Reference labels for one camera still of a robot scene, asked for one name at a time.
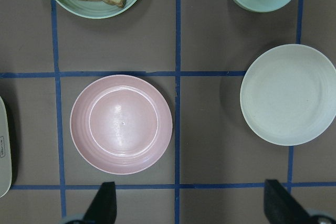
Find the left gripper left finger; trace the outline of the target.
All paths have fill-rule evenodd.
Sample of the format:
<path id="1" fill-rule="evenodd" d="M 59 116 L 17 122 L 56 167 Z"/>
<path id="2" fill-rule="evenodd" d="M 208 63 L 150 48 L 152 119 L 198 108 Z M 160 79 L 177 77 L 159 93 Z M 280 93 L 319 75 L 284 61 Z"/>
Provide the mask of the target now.
<path id="1" fill-rule="evenodd" d="M 105 182 L 87 209 L 84 223 L 115 223 L 117 218 L 117 198 L 114 182 Z"/>

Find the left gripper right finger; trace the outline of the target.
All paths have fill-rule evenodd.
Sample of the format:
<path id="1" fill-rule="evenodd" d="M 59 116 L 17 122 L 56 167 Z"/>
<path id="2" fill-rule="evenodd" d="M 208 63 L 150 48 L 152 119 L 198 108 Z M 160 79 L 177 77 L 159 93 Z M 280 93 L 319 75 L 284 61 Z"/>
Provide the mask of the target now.
<path id="1" fill-rule="evenodd" d="M 269 223 L 309 223 L 310 215 L 276 179 L 264 183 L 264 214 Z"/>

